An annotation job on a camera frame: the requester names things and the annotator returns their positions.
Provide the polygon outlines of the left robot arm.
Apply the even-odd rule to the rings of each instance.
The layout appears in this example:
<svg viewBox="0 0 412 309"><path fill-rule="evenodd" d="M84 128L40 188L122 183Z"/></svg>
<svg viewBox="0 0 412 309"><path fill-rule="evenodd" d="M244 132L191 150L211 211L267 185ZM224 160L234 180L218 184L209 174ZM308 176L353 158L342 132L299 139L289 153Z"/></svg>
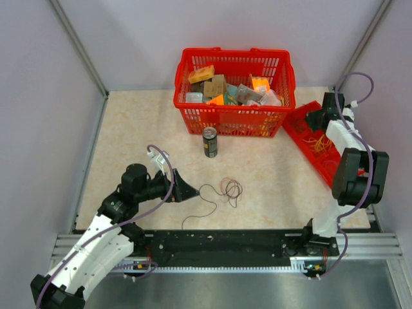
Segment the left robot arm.
<svg viewBox="0 0 412 309"><path fill-rule="evenodd" d="M146 240L135 224L139 205L157 198L162 203L180 203L199 195L176 169L171 176L168 179L158 171L150 177L146 166L129 165L62 261L30 283L36 308L84 308L92 291L124 258L141 254Z"/></svg>

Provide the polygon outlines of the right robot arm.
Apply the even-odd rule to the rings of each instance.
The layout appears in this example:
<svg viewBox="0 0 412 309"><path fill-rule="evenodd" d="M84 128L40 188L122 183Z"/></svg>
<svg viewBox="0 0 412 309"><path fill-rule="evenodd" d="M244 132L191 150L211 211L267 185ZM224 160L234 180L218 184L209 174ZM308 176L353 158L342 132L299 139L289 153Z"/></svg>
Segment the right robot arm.
<svg viewBox="0 0 412 309"><path fill-rule="evenodd" d="M326 92L321 109L306 114L309 128L324 131L341 156L332 182L333 200L308 222L300 239L309 255L330 248L346 218L382 199L389 155L374 150L355 128L352 108L356 105L353 101L346 106L341 93Z"/></svg>

